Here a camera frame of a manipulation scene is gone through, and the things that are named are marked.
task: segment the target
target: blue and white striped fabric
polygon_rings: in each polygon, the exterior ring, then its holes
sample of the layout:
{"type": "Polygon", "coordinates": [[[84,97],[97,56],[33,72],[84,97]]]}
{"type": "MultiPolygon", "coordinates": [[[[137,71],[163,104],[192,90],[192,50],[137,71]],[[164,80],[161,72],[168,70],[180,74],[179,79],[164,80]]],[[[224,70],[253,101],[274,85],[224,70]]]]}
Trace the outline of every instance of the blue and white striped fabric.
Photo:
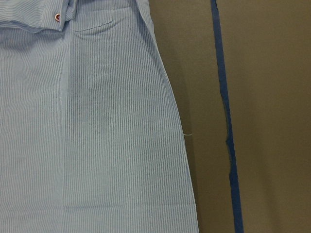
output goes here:
{"type": "Polygon", "coordinates": [[[0,0],[0,232],[198,233],[148,0],[0,0]]]}

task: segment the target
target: brown surface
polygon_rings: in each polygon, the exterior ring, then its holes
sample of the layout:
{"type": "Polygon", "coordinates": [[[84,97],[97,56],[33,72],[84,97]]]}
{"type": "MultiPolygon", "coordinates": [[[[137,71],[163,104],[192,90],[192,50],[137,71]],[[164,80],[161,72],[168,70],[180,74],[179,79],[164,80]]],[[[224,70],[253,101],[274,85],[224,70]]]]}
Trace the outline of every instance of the brown surface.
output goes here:
{"type": "MultiPolygon", "coordinates": [[[[210,2],[150,0],[200,233],[233,233],[210,2]]],[[[311,232],[311,2],[218,0],[246,233],[311,232]]]]}

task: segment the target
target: blue tape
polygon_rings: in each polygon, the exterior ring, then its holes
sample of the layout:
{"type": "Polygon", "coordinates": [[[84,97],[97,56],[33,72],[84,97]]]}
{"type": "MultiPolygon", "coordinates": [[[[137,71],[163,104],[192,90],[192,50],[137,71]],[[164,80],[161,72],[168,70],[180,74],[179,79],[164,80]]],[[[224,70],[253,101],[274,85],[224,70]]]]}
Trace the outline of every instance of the blue tape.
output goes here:
{"type": "Polygon", "coordinates": [[[244,229],[243,229],[243,219],[242,219],[242,210],[241,210],[239,179],[238,179],[237,163],[236,163],[235,151],[234,151],[233,132],[232,132],[232,124],[231,124],[227,79],[226,79],[226,74],[225,74],[225,58],[224,58],[224,50],[223,50],[223,42],[222,42],[222,33],[221,33],[221,27],[220,27],[219,11],[217,8],[216,0],[211,0],[210,2],[211,2],[211,8],[212,8],[212,17],[213,17],[213,28],[214,28],[214,36],[215,36],[215,47],[216,47],[220,93],[223,99],[223,104],[224,104],[225,114],[226,114],[226,122],[227,122],[226,143],[228,146],[229,158],[230,158],[229,178],[230,178],[230,186],[231,186],[231,200],[232,200],[232,209],[233,209],[233,217],[234,217],[234,228],[235,228],[235,233],[243,233],[244,229]]]}

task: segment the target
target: button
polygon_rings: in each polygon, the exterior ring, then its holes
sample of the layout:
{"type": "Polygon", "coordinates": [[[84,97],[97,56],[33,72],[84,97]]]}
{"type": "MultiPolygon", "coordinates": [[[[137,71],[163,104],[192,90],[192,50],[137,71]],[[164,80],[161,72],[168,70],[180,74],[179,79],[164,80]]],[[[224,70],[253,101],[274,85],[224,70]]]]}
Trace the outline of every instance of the button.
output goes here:
{"type": "Polygon", "coordinates": [[[57,22],[60,21],[60,13],[57,13],[57,14],[55,15],[55,20],[56,20],[57,22]]]}

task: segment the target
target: shirt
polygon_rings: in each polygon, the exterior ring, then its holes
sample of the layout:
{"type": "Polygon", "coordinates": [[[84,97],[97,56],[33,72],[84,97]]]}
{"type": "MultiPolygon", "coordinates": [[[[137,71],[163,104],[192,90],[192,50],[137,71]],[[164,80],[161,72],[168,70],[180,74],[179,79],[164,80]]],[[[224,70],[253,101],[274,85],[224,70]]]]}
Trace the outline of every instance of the shirt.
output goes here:
{"type": "Polygon", "coordinates": [[[147,0],[0,0],[0,232],[198,232],[147,0]]]}

